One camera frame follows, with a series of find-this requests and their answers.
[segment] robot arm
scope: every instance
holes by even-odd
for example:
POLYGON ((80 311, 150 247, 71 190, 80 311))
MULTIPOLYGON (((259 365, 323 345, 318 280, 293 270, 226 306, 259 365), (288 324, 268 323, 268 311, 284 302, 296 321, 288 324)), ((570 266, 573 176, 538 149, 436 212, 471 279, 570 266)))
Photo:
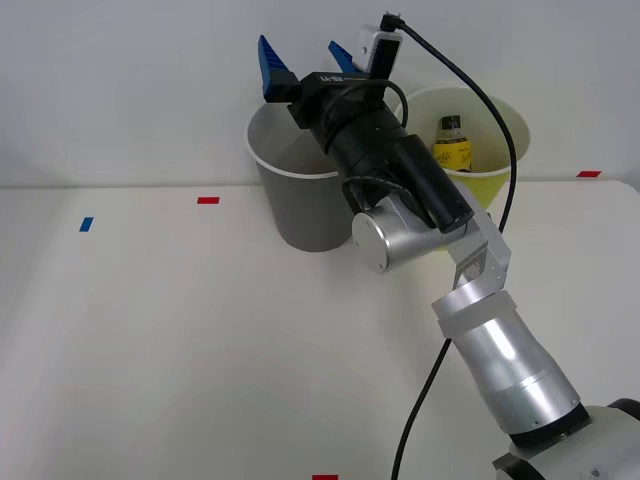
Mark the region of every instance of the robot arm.
MULTIPOLYGON (((640 450, 640 413, 636 419, 611 408, 587 411, 528 330, 504 290, 511 251, 498 228, 383 101, 399 34, 372 35, 363 49, 369 58, 360 58, 359 68, 332 43, 345 73, 314 72, 302 81, 264 37, 259 42, 265 99, 290 103, 298 126, 311 130, 344 178, 358 254, 383 273, 448 249, 456 263, 453 290, 433 308, 443 335, 456 345, 489 411, 512 439, 512 453, 495 463, 498 478, 640 478, 635 456, 625 457, 627 466, 616 470, 619 456, 611 448, 594 450, 616 438, 627 442, 618 453, 629 445, 640 450)), ((640 404, 631 405, 627 410, 640 411, 640 404)))

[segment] silver cylindrical link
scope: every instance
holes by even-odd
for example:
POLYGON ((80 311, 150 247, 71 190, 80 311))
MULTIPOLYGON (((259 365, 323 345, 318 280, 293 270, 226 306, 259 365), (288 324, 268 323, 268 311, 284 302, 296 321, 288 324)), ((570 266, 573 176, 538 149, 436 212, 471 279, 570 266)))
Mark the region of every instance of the silver cylindrical link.
POLYGON ((358 213, 352 223, 359 256, 381 273, 458 240, 465 228, 446 235, 430 229, 395 195, 385 197, 371 210, 358 213))
POLYGON ((440 324, 443 333, 451 334, 505 433, 537 430, 579 404, 578 393, 533 337, 507 292, 487 297, 440 324))

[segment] black bottle cap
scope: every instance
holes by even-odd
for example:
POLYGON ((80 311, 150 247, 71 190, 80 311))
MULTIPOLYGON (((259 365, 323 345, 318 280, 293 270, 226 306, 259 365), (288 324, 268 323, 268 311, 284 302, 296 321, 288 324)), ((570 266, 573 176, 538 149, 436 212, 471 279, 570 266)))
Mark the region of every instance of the black bottle cap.
POLYGON ((460 128, 460 115, 442 117, 443 130, 453 130, 454 128, 460 128))

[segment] yellow bottle label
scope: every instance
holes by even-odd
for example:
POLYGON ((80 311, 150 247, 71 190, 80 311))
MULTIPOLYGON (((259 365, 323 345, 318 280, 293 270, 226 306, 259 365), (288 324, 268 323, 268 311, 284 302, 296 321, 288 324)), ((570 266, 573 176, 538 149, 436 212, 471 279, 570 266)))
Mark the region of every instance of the yellow bottle label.
POLYGON ((442 168, 471 171, 471 142, 436 143, 433 156, 442 168))

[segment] gray paper cup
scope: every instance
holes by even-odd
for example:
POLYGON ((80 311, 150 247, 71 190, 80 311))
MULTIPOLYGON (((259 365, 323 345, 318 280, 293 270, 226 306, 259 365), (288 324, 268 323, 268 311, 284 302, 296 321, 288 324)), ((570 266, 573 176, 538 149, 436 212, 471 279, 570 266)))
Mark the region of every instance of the gray paper cup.
POLYGON ((286 105, 260 107, 247 125, 246 143, 285 242, 305 252, 325 252, 349 239, 353 213, 338 172, 286 105))

